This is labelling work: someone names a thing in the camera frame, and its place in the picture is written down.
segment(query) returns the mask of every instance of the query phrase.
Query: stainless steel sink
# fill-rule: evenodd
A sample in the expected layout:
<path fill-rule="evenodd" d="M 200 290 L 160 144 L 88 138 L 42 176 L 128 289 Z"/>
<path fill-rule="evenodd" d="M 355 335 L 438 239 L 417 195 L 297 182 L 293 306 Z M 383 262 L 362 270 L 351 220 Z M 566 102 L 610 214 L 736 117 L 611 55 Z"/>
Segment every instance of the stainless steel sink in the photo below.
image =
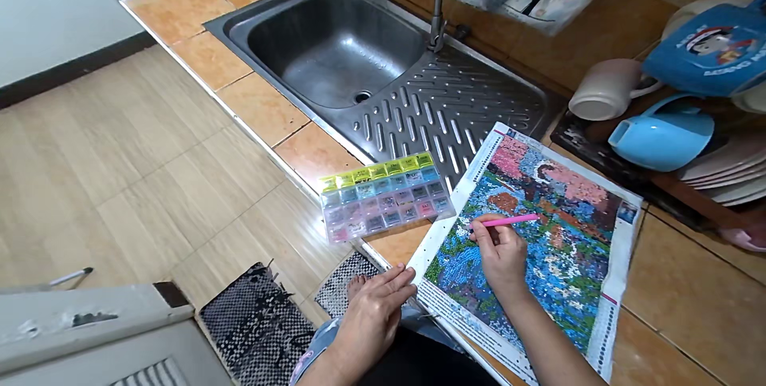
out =
<path fill-rule="evenodd" d="M 260 0 L 205 28 L 364 164 L 430 150 L 450 188 L 495 121 L 540 138 L 565 104 L 388 0 Z"/>

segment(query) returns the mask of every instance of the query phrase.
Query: plastic storage box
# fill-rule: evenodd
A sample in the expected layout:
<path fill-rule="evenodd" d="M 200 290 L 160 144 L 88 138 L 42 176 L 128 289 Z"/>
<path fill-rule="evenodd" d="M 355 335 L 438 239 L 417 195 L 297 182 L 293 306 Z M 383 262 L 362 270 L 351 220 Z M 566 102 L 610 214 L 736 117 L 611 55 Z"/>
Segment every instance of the plastic storage box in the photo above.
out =
<path fill-rule="evenodd" d="M 455 214 L 450 194 L 427 152 L 324 176 L 320 181 L 330 243 Z"/>

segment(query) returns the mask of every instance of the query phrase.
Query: dark floor mat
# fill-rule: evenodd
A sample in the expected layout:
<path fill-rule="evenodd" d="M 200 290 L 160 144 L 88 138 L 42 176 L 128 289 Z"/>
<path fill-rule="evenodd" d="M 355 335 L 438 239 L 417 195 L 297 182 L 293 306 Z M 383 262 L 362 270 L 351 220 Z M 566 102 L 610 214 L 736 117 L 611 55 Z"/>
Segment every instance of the dark floor mat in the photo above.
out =
<path fill-rule="evenodd" d="M 345 286 L 354 275 L 378 275 L 378 268 L 370 263 L 359 252 L 354 252 L 348 259 L 332 271 L 330 277 L 322 284 L 314 300 L 325 309 L 330 317 L 340 317 L 349 308 L 349 296 Z"/>
<path fill-rule="evenodd" d="M 287 385 L 315 332 L 262 263 L 229 284 L 199 316 L 243 386 Z"/>

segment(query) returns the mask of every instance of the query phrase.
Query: white wall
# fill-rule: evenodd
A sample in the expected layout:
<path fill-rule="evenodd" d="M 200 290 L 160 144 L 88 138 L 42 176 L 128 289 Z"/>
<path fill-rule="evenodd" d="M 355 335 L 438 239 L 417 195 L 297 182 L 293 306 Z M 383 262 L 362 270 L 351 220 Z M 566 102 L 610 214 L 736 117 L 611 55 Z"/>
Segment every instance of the white wall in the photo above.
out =
<path fill-rule="evenodd" d="M 117 0 L 0 0 L 0 86 L 140 31 Z"/>

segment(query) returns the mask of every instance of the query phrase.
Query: diamond painting canvas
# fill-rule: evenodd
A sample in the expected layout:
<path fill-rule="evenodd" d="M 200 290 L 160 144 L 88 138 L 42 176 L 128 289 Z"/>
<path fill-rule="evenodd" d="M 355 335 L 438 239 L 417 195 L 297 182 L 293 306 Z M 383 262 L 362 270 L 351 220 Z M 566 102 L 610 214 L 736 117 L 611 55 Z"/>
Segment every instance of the diamond painting canvas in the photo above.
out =
<path fill-rule="evenodd" d="M 465 175 L 456 188 L 453 201 L 456 207 L 462 205 L 460 214 L 443 229 L 432 228 L 411 261 L 422 262 L 416 266 L 423 273 L 419 299 L 443 319 L 452 318 L 474 342 L 497 341 L 487 334 L 483 339 L 483 329 L 488 329 L 523 355 L 522 342 L 486 282 L 479 247 L 468 239 L 466 226 L 486 213 L 538 214 L 539 220 L 513 225 L 529 243 L 526 282 L 543 309 L 604 375 L 640 198 L 498 126 L 503 130 L 488 136 L 474 159 L 474 173 Z M 615 242 L 618 249 L 612 256 Z M 612 283 L 606 285 L 609 276 Z M 496 347 L 499 352 L 502 346 Z M 533 377 L 523 358 L 513 363 L 513 354 L 499 356 L 513 371 L 526 370 Z"/>

